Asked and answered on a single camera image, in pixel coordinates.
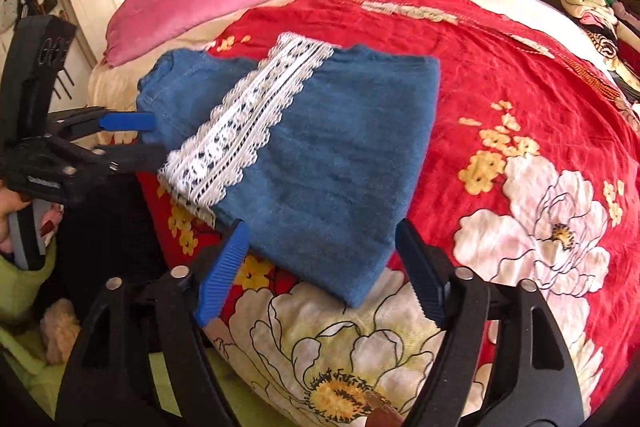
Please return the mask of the green sleeve right forearm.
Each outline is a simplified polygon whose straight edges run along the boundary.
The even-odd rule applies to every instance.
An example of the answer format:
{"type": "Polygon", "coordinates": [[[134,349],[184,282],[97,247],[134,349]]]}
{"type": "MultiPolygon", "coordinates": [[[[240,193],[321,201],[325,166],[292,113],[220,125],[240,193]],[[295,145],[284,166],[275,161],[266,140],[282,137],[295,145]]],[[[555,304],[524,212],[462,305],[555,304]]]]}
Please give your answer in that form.
{"type": "Polygon", "coordinates": [[[55,241],[47,248],[43,268],[24,271],[1,257],[0,268],[0,320],[2,323],[20,323],[27,319],[40,286],[50,277],[56,257],[55,241]]]}

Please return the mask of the left hand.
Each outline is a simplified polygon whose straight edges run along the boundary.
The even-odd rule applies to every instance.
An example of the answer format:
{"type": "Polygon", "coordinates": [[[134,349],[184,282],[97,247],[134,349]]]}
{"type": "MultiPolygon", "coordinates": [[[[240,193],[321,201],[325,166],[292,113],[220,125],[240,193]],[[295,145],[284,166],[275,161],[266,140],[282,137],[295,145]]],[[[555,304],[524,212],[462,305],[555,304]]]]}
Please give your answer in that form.
{"type": "Polygon", "coordinates": [[[0,186],[0,247],[2,255],[12,254],[10,239],[9,215],[26,208],[32,200],[23,194],[9,190],[4,184],[0,186]]]}

